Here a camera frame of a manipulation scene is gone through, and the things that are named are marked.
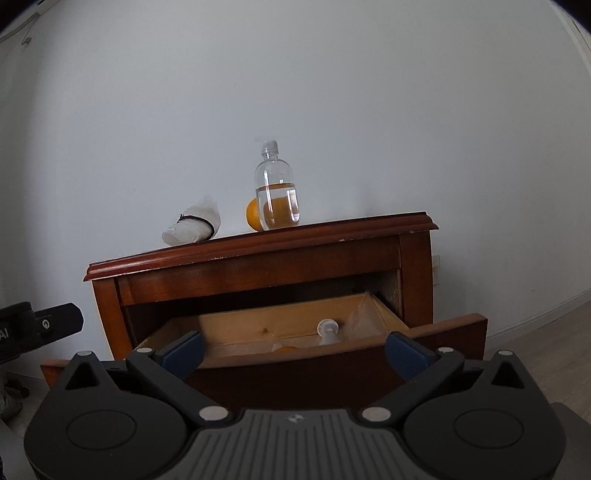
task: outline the wooden floor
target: wooden floor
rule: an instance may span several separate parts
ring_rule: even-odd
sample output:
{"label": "wooden floor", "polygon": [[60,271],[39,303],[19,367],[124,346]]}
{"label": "wooden floor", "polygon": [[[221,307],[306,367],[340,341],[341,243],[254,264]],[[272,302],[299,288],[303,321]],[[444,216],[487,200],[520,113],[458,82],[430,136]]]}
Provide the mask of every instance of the wooden floor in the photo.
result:
{"label": "wooden floor", "polygon": [[550,402],[591,423],[591,302],[502,348],[519,356]]}

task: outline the water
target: water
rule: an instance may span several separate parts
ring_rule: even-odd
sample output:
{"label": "water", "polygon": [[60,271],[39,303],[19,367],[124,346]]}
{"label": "water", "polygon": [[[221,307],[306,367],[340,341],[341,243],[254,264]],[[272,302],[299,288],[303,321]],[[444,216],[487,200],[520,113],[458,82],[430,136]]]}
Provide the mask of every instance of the water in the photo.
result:
{"label": "water", "polygon": [[256,202],[265,230],[296,226],[300,221],[296,186],[293,183],[275,183],[257,189]]}

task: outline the bottle cap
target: bottle cap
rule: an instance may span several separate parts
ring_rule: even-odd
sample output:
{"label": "bottle cap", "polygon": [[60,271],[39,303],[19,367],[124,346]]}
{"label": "bottle cap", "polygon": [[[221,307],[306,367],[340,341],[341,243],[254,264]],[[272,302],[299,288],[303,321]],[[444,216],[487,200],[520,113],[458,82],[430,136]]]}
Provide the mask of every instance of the bottle cap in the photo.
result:
{"label": "bottle cap", "polygon": [[277,146],[276,140],[269,140],[268,142],[263,143],[262,149],[261,149],[261,154],[263,154],[263,155],[269,155],[269,154],[277,155],[278,153],[279,153],[279,147]]}

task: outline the black device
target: black device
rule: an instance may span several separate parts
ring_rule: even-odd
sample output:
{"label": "black device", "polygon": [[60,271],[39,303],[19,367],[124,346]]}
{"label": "black device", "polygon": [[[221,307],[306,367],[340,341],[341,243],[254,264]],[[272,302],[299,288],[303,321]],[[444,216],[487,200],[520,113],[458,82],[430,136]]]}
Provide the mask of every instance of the black device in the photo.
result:
{"label": "black device", "polygon": [[553,477],[564,431],[513,352],[467,361],[391,333],[385,354],[407,382],[359,413],[233,415],[171,373],[202,360],[196,332],[124,361],[79,352],[33,418],[25,452],[41,480]]}
{"label": "black device", "polygon": [[27,301],[0,309],[0,364],[82,330],[80,309],[66,303],[33,311]]}

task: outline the white tissue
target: white tissue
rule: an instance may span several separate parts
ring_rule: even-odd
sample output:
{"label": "white tissue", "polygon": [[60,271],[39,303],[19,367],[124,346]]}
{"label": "white tissue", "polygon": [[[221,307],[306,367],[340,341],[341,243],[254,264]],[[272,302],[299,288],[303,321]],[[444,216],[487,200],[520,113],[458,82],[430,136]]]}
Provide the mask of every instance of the white tissue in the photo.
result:
{"label": "white tissue", "polygon": [[[198,217],[206,221],[187,217]],[[177,223],[162,234],[162,240],[171,247],[209,240],[216,235],[221,224],[217,203],[206,196],[185,210]]]}

